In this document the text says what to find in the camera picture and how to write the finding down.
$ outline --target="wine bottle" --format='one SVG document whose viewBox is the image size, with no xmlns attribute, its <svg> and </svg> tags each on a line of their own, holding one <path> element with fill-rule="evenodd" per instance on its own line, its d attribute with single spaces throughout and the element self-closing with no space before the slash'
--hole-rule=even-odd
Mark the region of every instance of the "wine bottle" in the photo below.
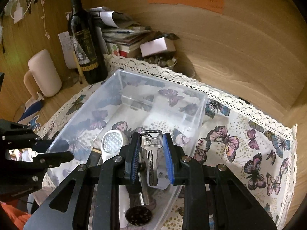
<svg viewBox="0 0 307 230">
<path fill-rule="evenodd" d="M 86 81 L 92 85 L 105 80 L 108 71 L 99 49 L 90 13 L 82 8 L 81 0 L 70 1 L 72 16 L 68 21 L 68 32 Z"/>
</svg>

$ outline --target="orange cloth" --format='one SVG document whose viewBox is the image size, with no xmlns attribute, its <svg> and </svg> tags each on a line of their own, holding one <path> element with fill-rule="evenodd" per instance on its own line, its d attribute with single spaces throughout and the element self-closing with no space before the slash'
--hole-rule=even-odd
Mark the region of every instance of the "orange cloth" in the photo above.
<svg viewBox="0 0 307 230">
<path fill-rule="evenodd" d="M 31 214 L 22 212 L 19 209 L 5 203 L 1 203 L 1 206 L 15 226 L 17 226 L 19 230 L 23 230 L 23 227 L 27 220 L 31 217 Z"/>
</svg>

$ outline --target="black metal bracket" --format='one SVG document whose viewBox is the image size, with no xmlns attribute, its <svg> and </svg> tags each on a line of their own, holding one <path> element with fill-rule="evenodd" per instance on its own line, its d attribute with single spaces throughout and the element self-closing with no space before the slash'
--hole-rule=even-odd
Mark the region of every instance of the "black metal bracket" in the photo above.
<svg viewBox="0 0 307 230">
<path fill-rule="evenodd" d="M 139 186 L 139 181 L 132 184 L 125 177 L 129 147 L 122 147 L 119 156 L 103 165 L 90 168 L 79 165 L 44 201 L 24 229 L 86 230 L 94 186 L 98 184 L 92 229 L 119 230 L 119 184 Z M 185 156 L 181 147 L 172 144 L 170 148 L 176 163 L 175 185 L 185 185 L 183 230 L 209 230 L 209 211 L 216 230 L 258 230 L 259 226 L 262 230 L 277 229 L 263 207 L 225 165 L 201 165 Z M 212 202 L 211 210 L 208 201 Z"/>
<path fill-rule="evenodd" d="M 33 162 L 10 160 L 8 150 L 31 148 L 42 141 L 30 127 L 0 120 L 1 201 L 12 201 L 40 190 L 48 168 L 59 167 L 73 159 L 71 152 L 58 152 L 39 154 Z"/>
</svg>

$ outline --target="tablecloth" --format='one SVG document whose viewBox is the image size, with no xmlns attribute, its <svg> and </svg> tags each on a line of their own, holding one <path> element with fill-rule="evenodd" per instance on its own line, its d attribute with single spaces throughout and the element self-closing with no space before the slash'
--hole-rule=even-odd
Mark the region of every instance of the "tablecloth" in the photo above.
<svg viewBox="0 0 307 230">
<path fill-rule="evenodd" d="M 243 100 L 171 70 L 116 56 L 106 56 L 106 63 L 112 71 L 121 67 L 206 92 L 210 99 L 194 158 L 209 166 L 227 165 L 264 207 L 278 229 L 283 228 L 296 182 L 296 127 L 287 128 Z M 73 96 L 38 134 L 51 139 L 101 85 L 89 85 Z M 37 127 L 35 120 L 32 123 L 33 128 Z M 127 127 L 118 129 L 127 130 L 129 122 L 125 123 Z M 179 132 L 173 140 L 182 145 L 188 138 Z M 40 192 L 45 193 L 44 196 L 58 185 L 51 181 L 53 175 L 49 169 Z M 184 193 L 180 193 L 163 230 L 182 228 L 183 205 Z M 128 229 L 142 230 L 131 225 Z"/>
</svg>

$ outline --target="key head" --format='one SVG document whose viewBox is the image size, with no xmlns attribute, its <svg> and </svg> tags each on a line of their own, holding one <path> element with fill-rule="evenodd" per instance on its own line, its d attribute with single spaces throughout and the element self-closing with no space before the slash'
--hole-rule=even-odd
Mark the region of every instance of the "key head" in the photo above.
<svg viewBox="0 0 307 230">
<path fill-rule="evenodd" d="M 141 132 L 141 147 L 149 150 L 157 151 L 163 147 L 163 134 L 160 130 L 150 130 Z"/>
</svg>

